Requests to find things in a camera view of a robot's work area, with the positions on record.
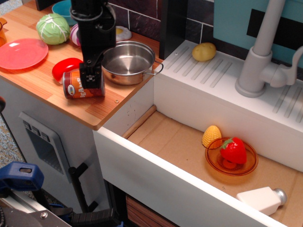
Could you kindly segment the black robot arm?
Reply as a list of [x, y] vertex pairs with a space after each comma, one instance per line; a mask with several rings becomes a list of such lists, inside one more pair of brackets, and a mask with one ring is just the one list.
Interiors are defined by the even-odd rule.
[[102, 61], [104, 52], [116, 45], [115, 11], [107, 0], [72, 0], [70, 14], [78, 24], [82, 86], [104, 90]]

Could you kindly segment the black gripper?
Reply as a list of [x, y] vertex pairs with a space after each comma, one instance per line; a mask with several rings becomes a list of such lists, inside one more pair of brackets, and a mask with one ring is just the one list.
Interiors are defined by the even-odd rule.
[[78, 26], [83, 55], [83, 63], [79, 64], [80, 80], [85, 89], [99, 89], [102, 82], [100, 58], [116, 44], [116, 20], [110, 16], [82, 19]]

